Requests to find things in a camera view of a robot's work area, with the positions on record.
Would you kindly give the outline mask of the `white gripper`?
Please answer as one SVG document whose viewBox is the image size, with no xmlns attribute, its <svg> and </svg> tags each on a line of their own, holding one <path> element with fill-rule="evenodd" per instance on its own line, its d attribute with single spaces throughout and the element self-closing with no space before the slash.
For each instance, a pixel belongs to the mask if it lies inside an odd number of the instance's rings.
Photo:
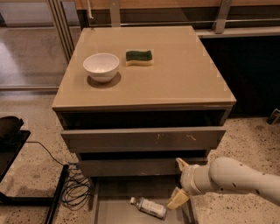
<svg viewBox="0 0 280 224">
<path fill-rule="evenodd" d="M 169 199 L 167 208 L 174 210 L 184 205 L 190 195 L 199 195 L 206 193 L 209 189 L 209 176 L 207 165 L 188 164 L 180 157 L 176 158 L 178 168 L 181 171 L 180 184 L 183 187 L 176 187 Z"/>
</svg>

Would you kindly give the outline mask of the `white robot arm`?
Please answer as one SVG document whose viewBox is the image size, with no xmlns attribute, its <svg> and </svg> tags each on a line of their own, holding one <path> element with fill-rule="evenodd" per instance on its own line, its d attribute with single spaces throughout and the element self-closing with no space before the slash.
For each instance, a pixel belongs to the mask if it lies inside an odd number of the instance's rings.
<svg viewBox="0 0 280 224">
<path fill-rule="evenodd" d="M 257 171 L 230 157 L 218 157 L 210 164 L 188 164 L 176 159 L 181 171 L 181 188 L 176 187 L 167 207 L 184 205 L 191 196 L 205 193 L 253 193 L 280 205 L 280 177 Z"/>
</svg>

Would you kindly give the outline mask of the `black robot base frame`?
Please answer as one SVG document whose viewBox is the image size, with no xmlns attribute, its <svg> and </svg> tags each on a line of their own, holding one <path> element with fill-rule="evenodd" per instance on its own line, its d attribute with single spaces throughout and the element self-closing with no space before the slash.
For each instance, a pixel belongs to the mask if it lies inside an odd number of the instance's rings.
<svg viewBox="0 0 280 224">
<path fill-rule="evenodd" d="M 0 118 L 0 182 L 4 179 L 7 171 L 11 168 L 31 132 L 21 130 L 24 121 L 15 116 Z M 68 176 L 69 165 L 63 164 L 62 171 L 52 197 L 12 197 L 0 192 L 1 206 L 19 207 L 49 207 L 45 224 L 53 224 L 54 215 L 59 204 L 60 195 Z"/>
</svg>

